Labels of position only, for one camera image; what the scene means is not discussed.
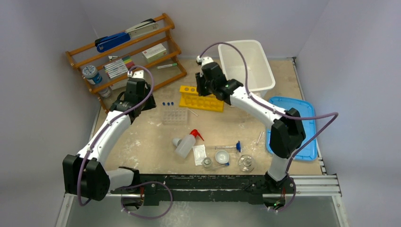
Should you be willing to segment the small glass beaker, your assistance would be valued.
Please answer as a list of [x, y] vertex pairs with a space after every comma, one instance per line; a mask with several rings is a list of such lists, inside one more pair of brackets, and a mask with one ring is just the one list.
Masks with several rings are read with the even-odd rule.
[[206, 157], [202, 161], [202, 165], [204, 168], [211, 168], [212, 167], [212, 160], [209, 157]]

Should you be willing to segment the blue grey stapler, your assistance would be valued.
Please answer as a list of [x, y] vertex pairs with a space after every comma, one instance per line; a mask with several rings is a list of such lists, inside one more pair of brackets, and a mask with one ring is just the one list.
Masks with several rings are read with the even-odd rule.
[[105, 36], [95, 40], [95, 47], [98, 52], [105, 52], [117, 47], [136, 37], [149, 34], [159, 29], [159, 24], [154, 19], [147, 19], [134, 25], [123, 32]]

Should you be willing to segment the clear plastic packet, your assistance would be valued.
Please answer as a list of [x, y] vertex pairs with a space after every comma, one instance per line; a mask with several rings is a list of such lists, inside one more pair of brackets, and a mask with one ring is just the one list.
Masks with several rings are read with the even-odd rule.
[[197, 145], [192, 147], [193, 154], [194, 154], [194, 162], [196, 166], [201, 166], [203, 160], [207, 157], [205, 145]]

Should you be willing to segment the white plastic bin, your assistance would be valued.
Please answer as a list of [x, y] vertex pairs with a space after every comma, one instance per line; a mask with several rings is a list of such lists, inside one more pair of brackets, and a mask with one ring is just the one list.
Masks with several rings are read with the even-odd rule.
[[[274, 88], [276, 82], [260, 42], [256, 40], [230, 41], [244, 56], [248, 70], [248, 88], [263, 98], [267, 91]], [[220, 44], [218, 53], [221, 68], [228, 80], [236, 79], [245, 83], [245, 71], [242, 58], [232, 47]]]

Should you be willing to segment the small clear jar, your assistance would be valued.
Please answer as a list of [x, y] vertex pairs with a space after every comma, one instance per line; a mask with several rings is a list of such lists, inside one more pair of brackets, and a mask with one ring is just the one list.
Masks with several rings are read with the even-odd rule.
[[111, 95], [111, 89], [109, 87], [106, 87], [102, 90], [100, 90], [98, 92], [98, 94], [102, 97], [102, 98], [108, 98]]

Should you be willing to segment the green white marker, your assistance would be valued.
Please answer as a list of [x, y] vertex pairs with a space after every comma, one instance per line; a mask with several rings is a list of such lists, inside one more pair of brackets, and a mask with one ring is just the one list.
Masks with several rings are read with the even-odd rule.
[[177, 63], [171, 63], [171, 64], [157, 66], [157, 69], [170, 68], [170, 67], [174, 67], [174, 66], [177, 66], [177, 65], [178, 65]]

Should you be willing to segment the yellow test tube rack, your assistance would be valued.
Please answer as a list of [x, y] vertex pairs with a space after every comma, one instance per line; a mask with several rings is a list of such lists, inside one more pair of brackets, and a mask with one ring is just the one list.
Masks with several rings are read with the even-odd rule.
[[180, 86], [181, 98], [179, 107], [190, 109], [223, 112], [224, 102], [216, 99], [214, 95], [199, 96], [196, 87]]

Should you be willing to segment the blue base glass cylinder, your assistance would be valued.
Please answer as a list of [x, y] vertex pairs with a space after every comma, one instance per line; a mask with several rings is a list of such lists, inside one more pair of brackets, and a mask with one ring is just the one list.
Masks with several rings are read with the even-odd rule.
[[233, 145], [215, 145], [213, 148], [216, 150], [233, 150], [235, 153], [242, 152], [241, 142], [239, 140]]

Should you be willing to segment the clear tube rack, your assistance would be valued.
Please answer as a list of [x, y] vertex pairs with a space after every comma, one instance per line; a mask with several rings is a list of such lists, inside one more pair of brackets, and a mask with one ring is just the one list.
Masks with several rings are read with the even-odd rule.
[[164, 125], [186, 125], [188, 123], [188, 110], [181, 107], [168, 107], [163, 112]]

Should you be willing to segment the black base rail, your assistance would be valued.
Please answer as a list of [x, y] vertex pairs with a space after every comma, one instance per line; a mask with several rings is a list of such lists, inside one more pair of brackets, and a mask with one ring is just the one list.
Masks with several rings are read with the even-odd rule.
[[142, 195], [146, 206], [161, 201], [247, 202], [251, 205], [282, 207], [292, 196], [295, 183], [287, 181], [270, 188], [265, 175], [172, 175], [139, 174], [131, 187], [112, 190], [112, 194]]

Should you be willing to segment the blue cap glass vial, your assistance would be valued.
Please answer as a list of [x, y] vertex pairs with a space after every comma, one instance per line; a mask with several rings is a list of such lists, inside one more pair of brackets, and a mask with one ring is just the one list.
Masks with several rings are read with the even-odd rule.
[[225, 163], [225, 164], [213, 167], [212, 170], [217, 170], [217, 169], [221, 169], [221, 168], [224, 168], [224, 167], [228, 167], [229, 165], [230, 165], [229, 163]]

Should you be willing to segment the wooden shelf rack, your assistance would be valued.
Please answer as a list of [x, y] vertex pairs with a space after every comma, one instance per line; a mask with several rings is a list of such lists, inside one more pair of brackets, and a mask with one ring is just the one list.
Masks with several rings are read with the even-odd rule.
[[171, 35], [174, 28], [173, 20], [164, 13], [65, 54], [71, 67], [81, 73], [89, 92], [97, 96], [108, 113], [110, 106], [105, 99], [126, 86], [127, 73], [133, 66], [151, 70], [172, 63], [174, 71], [161, 75], [155, 90], [187, 75], [177, 57], [181, 49]]

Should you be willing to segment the white green box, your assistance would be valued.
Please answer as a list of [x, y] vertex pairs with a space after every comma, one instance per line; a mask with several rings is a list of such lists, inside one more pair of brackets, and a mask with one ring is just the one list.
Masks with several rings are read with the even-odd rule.
[[143, 58], [151, 63], [167, 54], [167, 49], [162, 44], [157, 44], [151, 48], [148, 48], [142, 52]]

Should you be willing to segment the white ceramic dish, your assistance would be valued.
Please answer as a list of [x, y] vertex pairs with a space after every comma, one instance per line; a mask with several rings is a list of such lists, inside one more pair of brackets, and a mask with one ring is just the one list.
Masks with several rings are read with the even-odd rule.
[[225, 150], [219, 150], [215, 154], [215, 160], [220, 164], [226, 164], [229, 162], [229, 153]]

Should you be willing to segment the white flat box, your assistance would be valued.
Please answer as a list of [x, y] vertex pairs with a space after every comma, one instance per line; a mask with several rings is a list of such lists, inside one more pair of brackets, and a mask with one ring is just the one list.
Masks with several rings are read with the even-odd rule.
[[125, 79], [125, 80], [121, 80], [121, 81], [119, 81], [119, 82], [116, 82], [116, 83], [112, 84], [112, 85], [110, 86], [110, 88], [111, 88], [111, 90], [116, 90], [116, 89], [125, 87], [125, 86], [127, 85], [127, 81], [128, 81], [128, 80]]

